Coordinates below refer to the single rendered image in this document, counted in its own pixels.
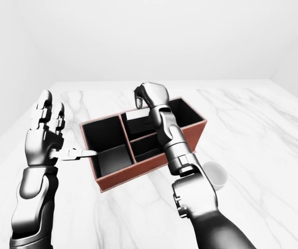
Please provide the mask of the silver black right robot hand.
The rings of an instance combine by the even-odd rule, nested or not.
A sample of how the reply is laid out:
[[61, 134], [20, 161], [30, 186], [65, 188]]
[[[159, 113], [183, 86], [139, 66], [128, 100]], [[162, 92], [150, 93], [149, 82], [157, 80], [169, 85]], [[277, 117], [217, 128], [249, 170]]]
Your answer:
[[137, 109], [143, 107], [143, 101], [150, 109], [169, 104], [169, 93], [165, 86], [153, 82], [145, 82], [134, 90]]

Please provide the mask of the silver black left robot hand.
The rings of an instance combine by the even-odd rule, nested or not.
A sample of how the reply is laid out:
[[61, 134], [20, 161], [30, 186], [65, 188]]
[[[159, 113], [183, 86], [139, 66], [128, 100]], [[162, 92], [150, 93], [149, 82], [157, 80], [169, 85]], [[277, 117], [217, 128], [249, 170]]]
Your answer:
[[52, 104], [52, 94], [44, 90], [31, 116], [26, 134], [25, 155], [28, 166], [54, 166], [57, 160], [71, 161], [96, 156], [94, 150], [63, 148], [64, 105]]

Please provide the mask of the red-brown desk caddy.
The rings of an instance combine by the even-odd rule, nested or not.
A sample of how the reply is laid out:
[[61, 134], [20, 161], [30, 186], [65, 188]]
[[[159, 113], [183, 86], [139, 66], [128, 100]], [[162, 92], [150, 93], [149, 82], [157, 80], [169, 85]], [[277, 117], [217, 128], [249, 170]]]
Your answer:
[[89, 161], [102, 192], [138, 176], [169, 166], [173, 175], [195, 162], [192, 155], [207, 123], [183, 98], [170, 100], [171, 113], [186, 139], [164, 150], [150, 121], [150, 109], [134, 109], [81, 123], [86, 148], [97, 155]]

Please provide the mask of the white mug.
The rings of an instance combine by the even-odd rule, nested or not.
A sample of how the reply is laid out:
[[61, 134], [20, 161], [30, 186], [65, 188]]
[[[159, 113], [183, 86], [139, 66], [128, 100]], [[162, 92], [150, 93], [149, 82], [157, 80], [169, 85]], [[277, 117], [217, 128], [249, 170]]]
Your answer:
[[228, 181], [228, 173], [221, 164], [208, 161], [202, 165], [202, 168], [215, 191], [219, 191], [225, 186]]

